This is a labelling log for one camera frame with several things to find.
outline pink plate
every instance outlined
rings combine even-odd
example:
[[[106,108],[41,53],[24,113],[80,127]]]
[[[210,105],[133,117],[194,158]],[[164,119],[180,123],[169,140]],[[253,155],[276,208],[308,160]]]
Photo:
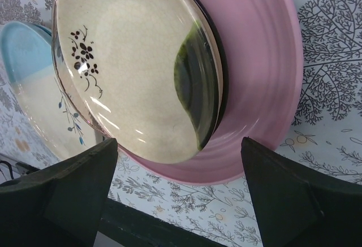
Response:
[[[241,142],[249,136],[275,150],[294,117],[303,49],[293,0],[200,0],[220,33],[229,65],[229,98],[206,148],[180,164],[157,164],[127,152],[172,181],[222,184],[244,174]]]

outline stacked plates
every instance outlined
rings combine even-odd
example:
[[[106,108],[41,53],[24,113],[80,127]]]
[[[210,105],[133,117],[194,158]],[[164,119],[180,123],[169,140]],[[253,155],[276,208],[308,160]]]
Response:
[[[275,149],[294,117],[292,0],[55,0],[52,30],[72,114],[170,180],[241,177],[243,137]]]
[[[10,22],[2,29],[0,46],[21,109],[56,156],[67,159],[102,141],[102,136],[81,119],[60,88],[48,29]]]

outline pink ceramic rim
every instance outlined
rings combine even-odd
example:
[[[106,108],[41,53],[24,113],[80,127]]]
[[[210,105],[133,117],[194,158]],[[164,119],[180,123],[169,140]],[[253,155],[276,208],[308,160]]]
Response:
[[[303,78],[303,44],[302,44],[302,40],[301,40],[298,16],[297,16],[297,13],[295,10],[293,0],[283,0],[283,2],[284,2],[283,6],[285,7],[285,11],[287,12],[288,17],[289,17],[290,26],[292,28],[291,33],[292,33],[293,39],[294,39],[293,44],[294,44],[294,50],[295,50],[295,63],[293,65],[293,67],[295,67],[295,87],[291,88],[291,89],[293,89],[294,93],[292,94],[292,100],[289,105],[290,108],[287,113],[287,116],[284,118],[283,126],[279,128],[278,133],[275,133],[275,139],[270,144],[266,145],[269,148],[271,148],[272,150],[275,150],[278,147],[278,145],[282,141],[283,137],[285,136],[286,132],[290,128],[290,123],[292,122],[292,119],[295,114],[295,110],[299,103],[300,91],[301,91],[301,86],[302,86],[302,78]],[[149,166],[155,166],[155,165],[158,166],[158,164],[149,163],[148,161],[133,155],[132,153],[124,150],[123,148],[120,148],[120,149],[123,150],[129,157],[131,157],[135,162],[137,162],[140,166],[144,167],[146,170],[149,170],[157,175],[160,175],[165,179],[168,179],[171,181],[176,181],[176,182],[179,182],[182,184],[191,184],[191,185],[223,184],[223,183],[226,183],[229,181],[236,180],[244,175],[244,171],[241,166],[239,174],[229,176],[229,177],[226,176],[223,180],[215,180],[215,181],[205,180],[202,182],[200,182],[200,181],[196,182],[195,180],[192,180],[192,179],[178,180],[177,178],[172,178],[170,176],[166,176],[166,175],[162,174],[162,172],[155,171],[154,169],[149,167]],[[164,164],[161,164],[160,166],[162,166],[163,169],[167,168],[167,167],[165,167]]]

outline flower motif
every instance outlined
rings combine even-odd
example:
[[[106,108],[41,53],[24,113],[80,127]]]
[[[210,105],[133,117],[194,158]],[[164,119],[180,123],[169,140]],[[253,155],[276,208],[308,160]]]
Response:
[[[76,31],[76,32],[71,32],[71,33],[70,33],[70,35],[71,35],[71,36],[74,36],[74,39],[76,39],[76,40],[78,40],[78,38],[79,38],[79,34],[80,34],[80,32],[79,32],[79,31]]]
[[[92,47],[91,46],[86,46],[84,43],[80,43],[79,47],[82,48],[82,51],[80,52],[82,55],[85,55],[86,59],[94,59],[93,55],[92,55]]]
[[[91,65],[89,63],[87,63],[87,68],[90,69],[90,72],[91,73],[98,73],[98,70],[97,70],[97,63],[93,64],[93,68],[90,67]]]

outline black cable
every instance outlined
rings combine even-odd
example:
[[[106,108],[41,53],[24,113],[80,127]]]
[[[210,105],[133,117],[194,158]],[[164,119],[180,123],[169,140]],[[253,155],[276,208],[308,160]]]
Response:
[[[11,179],[14,179],[14,174],[12,173],[12,166],[10,163],[8,163],[8,161],[0,161],[0,164],[3,163],[7,166],[7,168],[9,169],[9,173],[10,173],[10,177]]]

